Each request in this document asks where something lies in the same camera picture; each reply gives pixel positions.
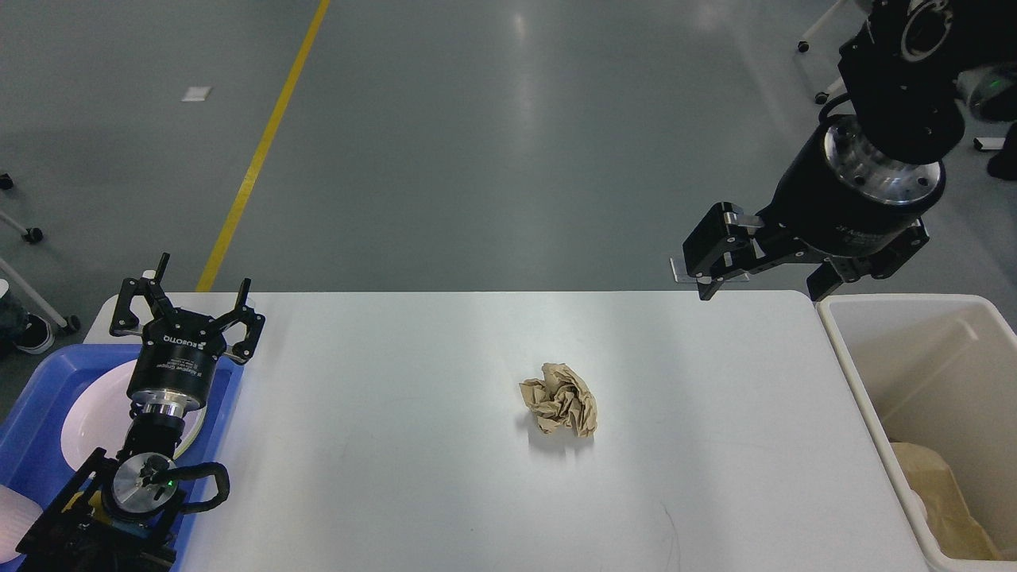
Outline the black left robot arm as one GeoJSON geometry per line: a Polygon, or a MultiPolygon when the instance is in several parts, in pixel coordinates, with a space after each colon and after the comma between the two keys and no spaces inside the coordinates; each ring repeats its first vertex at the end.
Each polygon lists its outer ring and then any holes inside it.
{"type": "Polygon", "coordinates": [[[219,362],[244,365],[257,351],[265,316],[248,303],[251,279],[225,314],[175,307],[162,287],[164,253],[152,276],[128,276],[110,334],[138,336],[141,348],[125,396],[130,428],[115,455],[94,449],[16,544],[21,571],[168,571],[171,529],[231,493],[226,467],[176,458],[189,414],[203,412],[219,362]]]}

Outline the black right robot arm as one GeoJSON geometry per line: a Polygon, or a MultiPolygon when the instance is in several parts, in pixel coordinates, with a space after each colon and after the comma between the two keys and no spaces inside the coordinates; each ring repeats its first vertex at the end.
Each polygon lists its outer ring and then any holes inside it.
{"type": "Polygon", "coordinates": [[[922,249],[922,215],[944,195],[943,159],[961,108],[1015,122],[1013,1],[875,1],[839,50],[844,93],[755,214],[710,207],[683,243],[698,297],[785,264],[814,265],[817,303],[864,276],[883,280],[922,249]]]}

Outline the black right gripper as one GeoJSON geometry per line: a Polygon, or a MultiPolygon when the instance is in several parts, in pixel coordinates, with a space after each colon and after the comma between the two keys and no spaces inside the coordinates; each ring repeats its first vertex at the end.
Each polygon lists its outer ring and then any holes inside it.
{"type": "Polygon", "coordinates": [[[810,135],[759,214],[733,203],[710,207],[683,243],[698,298],[711,300],[726,272],[760,274],[810,263],[810,300],[864,276],[889,279],[930,241],[922,215],[945,190],[940,160],[911,165],[869,141],[856,118],[827,118],[810,135]]]}

